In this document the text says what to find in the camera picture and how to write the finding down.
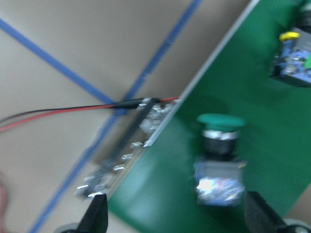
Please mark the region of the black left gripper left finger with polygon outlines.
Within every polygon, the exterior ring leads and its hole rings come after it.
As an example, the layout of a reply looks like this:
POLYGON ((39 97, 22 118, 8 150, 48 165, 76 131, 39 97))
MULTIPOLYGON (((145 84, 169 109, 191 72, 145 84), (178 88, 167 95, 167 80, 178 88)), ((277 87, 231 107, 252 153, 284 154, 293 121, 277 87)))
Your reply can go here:
POLYGON ((96 195, 75 231, 77 233, 105 233, 107 228, 107 196, 106 194, 96 195))

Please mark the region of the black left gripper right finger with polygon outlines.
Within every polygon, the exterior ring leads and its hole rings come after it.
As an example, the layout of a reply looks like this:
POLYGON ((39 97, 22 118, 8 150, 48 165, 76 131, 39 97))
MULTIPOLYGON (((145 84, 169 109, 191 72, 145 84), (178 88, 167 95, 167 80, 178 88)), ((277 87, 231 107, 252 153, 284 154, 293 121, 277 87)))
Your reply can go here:
POLYGON ((288 225, 255 191, 245 195, 245 224, 251 233, 296 233, 299 225, 288 225))

